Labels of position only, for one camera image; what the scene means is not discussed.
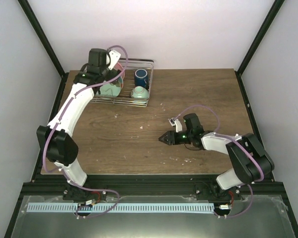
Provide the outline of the red plate underneath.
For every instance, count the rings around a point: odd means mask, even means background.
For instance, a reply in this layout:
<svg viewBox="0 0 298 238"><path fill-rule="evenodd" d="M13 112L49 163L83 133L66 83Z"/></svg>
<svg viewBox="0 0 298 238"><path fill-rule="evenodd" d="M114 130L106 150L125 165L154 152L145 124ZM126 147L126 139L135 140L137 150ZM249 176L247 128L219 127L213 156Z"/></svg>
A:
<svg viewBox="0 0 298 238"><path fill-rule="evenodd" d="M123 85L124 85L123 77L120 76L120 77L117 79L117 84L118 84L118 86L119 86L119 91L121 91L122 88L123 88Z"/></svg>

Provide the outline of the dark blue mug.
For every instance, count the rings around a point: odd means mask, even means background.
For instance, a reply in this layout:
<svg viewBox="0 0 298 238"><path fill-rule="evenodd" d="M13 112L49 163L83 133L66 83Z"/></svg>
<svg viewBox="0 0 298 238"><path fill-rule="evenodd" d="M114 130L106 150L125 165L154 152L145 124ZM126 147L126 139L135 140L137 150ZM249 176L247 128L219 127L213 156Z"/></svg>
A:
<svg viewBox="0 0 298 238"><path fill-rule="evenodd" d="M142 86L146 89L149 88L149 75L145 69L137 69L134 73L135 86Z"/></svg>

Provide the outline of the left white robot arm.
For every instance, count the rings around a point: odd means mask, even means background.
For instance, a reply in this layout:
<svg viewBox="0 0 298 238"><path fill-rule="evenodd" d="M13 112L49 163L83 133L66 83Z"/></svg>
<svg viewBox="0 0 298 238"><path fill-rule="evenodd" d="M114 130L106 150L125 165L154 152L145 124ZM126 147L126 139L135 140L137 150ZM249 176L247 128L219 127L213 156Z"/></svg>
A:
<svg viewBox="0 0 298 238"><path fill-rule="evenodd" d="M46 162L53 163L67 182L75 185L74 194L80 200L87 200L92 189L85 184L87 174L79 164L78 145L73 140L73 133L82 112L100 87L116 81L124 73L124 70L114 70L121 57L117 48L111 46L106 50L93 48L89 51L88 62L75 76L64 104L47 126L39 126L36 131L43 169L49 173Z"/></svg>

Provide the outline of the green floral plate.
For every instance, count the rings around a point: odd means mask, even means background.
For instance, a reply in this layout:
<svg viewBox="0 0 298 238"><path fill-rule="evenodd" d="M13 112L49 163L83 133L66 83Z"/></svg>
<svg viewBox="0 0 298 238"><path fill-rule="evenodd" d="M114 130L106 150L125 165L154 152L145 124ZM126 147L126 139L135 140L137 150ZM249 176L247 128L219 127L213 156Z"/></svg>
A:
<svg viewBox="0 0 298 238"><path fill-rule="evenodd" d="M117 80L112 83L105 84L99 89L99 95L105 97L118 97L120 93L121 91L119 91Z"/></svg>

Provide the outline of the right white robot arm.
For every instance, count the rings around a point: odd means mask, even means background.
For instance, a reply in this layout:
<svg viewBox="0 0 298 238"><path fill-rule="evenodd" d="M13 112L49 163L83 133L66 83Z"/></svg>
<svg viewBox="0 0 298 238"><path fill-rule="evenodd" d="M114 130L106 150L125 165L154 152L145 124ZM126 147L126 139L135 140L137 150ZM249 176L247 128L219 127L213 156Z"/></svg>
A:
<svg viewBox="0 0 298 238"><path fill-rule="evenodd" d="M217 176L217 183L211 186L213 198L221 200L230 188L262 181L274 170L273 160L254 134L229 136L204 130L195 113L187 114L183 119L185 130L178 118L172 118L169 123L174 130L167 131L158 140L169 146L192 145L197 150L215 151L229 157L232 169Z"/></svg>

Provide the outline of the pink plate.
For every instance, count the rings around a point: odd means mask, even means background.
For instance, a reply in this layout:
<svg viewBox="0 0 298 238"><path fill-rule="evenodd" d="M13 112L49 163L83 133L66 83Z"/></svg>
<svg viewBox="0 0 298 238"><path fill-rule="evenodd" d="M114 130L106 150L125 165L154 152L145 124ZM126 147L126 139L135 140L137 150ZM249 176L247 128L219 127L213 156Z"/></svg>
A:
<svg viewBox="0 0 298 238"><path fill-rule="evenodd" d="M117 71L123 71L124 67L119 62L117 62L116 65L114 66L114 69L117 70ZM125 73L124 72L122 73L121 78L122 79L125 78Z"/></svg>

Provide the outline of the green floral bowl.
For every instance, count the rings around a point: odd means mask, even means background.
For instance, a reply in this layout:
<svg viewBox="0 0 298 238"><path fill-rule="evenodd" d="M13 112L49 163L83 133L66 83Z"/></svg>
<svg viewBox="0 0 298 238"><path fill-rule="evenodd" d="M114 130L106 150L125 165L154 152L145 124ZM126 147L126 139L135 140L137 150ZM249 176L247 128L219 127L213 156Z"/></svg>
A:
<svg viewBox="0 0 298 238"><path fill-rule="evenodd" d="M136 99L148 99L149 92L146 88L142 86L136 86L130 93L131 98Z"/></svg>

